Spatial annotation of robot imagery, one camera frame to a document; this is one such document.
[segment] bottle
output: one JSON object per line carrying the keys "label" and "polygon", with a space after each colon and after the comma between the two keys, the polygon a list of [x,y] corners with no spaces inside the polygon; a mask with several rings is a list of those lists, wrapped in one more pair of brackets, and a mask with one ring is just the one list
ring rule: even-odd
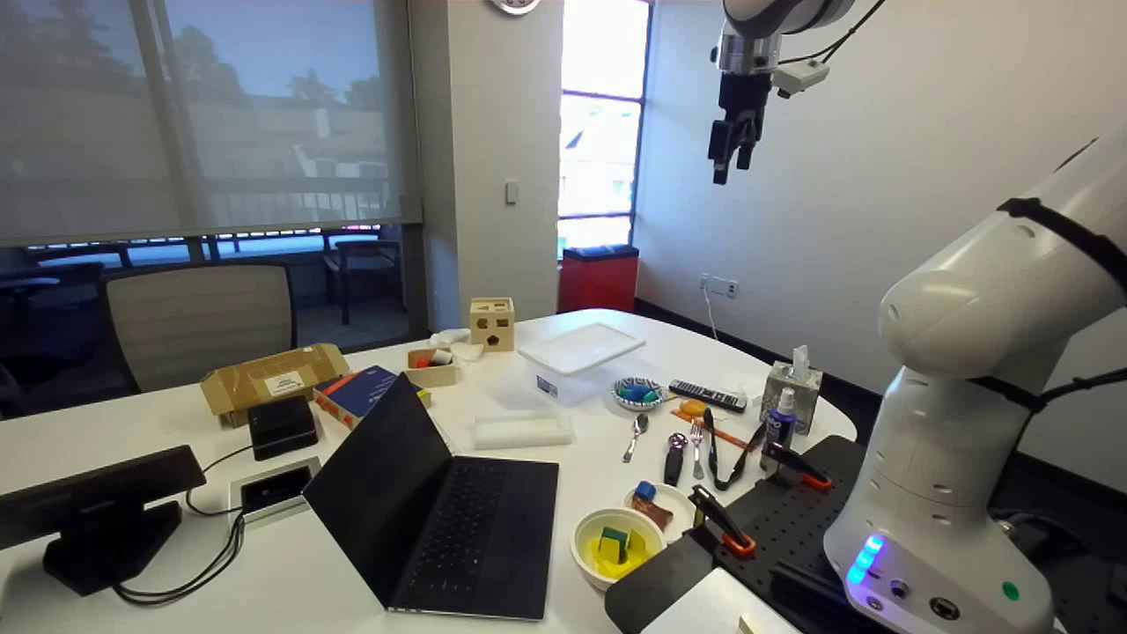
{"label": "bottle", "polygon": [[784,447],[790,451],[790,440],[794,434],[794,413],[800,413],[800,401],[794,401],[794,393],[791,389],[781,389],[777,395],[777,404],[765,416],[765,455],[760,455],[760,470],[765,473],[773,473],[773,457],[768,447]]}

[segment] wall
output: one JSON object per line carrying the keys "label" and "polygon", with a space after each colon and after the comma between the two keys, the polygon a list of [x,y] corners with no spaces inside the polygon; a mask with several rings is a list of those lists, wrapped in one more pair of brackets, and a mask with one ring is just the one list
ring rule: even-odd
{"label": "wall", "polygon": [[[709,49],[722,14],[702,0],[653,9],[642,301],[709,321],[697,274],[729,274],[739,292],[713,301],[722,331],[773,354],[810,341],[821,368],[868,393],[898,368],[876,339],[882,289],[1127,113],[1127,5],[900,0],[833,56],[821,87],[772,100],[753,168],[710,187]],[[844,25],[794,35],[784,55]],[[1084,331],[1055,382],[1123,368],[1123,341],[1123,318]],[[1023,451],[1127,489],[1123,404],[1127,389],[1060,401]]]}
{"label": "wall", "polygon": [[428,328],[468,298],[557,309],[563,5],[504,19],[484,0],[410,0]]}

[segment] laptop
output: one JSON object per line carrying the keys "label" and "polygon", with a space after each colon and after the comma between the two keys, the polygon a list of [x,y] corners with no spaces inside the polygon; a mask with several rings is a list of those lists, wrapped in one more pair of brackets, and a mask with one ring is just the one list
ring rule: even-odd
{"label": "laptop", "polygon": [[301,497],[387,609],[541,622],[557,480],[549,461],[449,457],[399,379]]}

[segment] table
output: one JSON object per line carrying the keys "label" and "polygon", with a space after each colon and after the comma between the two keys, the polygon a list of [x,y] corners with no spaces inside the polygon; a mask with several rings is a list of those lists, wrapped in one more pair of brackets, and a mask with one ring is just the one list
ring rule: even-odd
{"label": "table", "polygon": [[[579,323],[610,323],[643,339],[643,347],[622,360],[592,369],[599,375],[642,375],[668,383],[673,379],[760,395],[768,368],[739,348],[710,341],[703,335],[615,315],[615,309],[578,309],[518,323],[518,347],[534,339],[554,339]],[[400,369],[410,347],[387,347],[349,356],[351,369],[387,368]],[[518,354],[488,354],[477,363],[460,368],[455,389],[433,389],[433,423],[455,455],[510,455],[560,461],[557,494],[557,529],[554,529],[554,572],[549,572],[549,606],[534,623],[525,622],[481,622],[481,616],[417,616],[417,613],[385,613],[368,589],[360,583],[345,555],[332,544],[322,525],[305,510],[282,510],[246,525],[240,561],[216,577],[205,591],[162,606],[132,609],[113,591],[88,599],[70,597],[62,586],[42,574],[39,558],[49,538],[35,538],[15,551],[0,551],[0,632],[611,632],[602,597],[587,589],[570,561],[570,529],[595,508],[622,505],[637,480],[659,482],[664,440],[673,429],[686,429],[664,409],[651,416],[651,429],[637,440],[632,461],[622,467],[622,447],[629,440],[629,416],[619,413],[610,393],[592,393],[565,404],[544,401],[534,393],[531,369]],[[473,451],[468,423],[473,416],[513,413],[513,409],[557,409],[572,423],[572,440],[563,447],[513,447],[513,451]],[[750,416],[717,416],[717,427],[750,439]],[[321,420],[321,444],[275,461],[301,461],[321,455],[321,461],[336,447],[345,427]],[[800,439],[794,447],[810,447],[824,439],[849,439],[852,423],[826,401],[815,404],[812,434]],[[189,444],[196,461],[250,444],[246,429],[223,429],[205,404],[201,389],[167,389],[116,401],[97,401],[83,409],[62,409],[44,416],[24,416],[0,423],[0,494],[83,473],[96,467],[124,461],[145,451]],[[264,473],[275,461],[254,461],[240,455],[216,473],[206,485],[196,489],[196,505],[226,505],[233,480]],[[750,489],[750,475],[717,494],[731,500]],[[223,547],[226,523],[205,523],[184,514],[184,525],[165,544],[165,551],[147,564],[131,589],[171,589],[196,574]]]}

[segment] window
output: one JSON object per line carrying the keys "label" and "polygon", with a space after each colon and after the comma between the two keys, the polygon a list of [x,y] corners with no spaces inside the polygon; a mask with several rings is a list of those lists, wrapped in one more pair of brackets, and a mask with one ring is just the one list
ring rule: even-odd
{"label": "window", "polygon": [[560,248],[629,242],[646,0],[565,0]]}
{"label": "window", "polygon": [[406,221],[395,0],[0,0],[0,237]]}

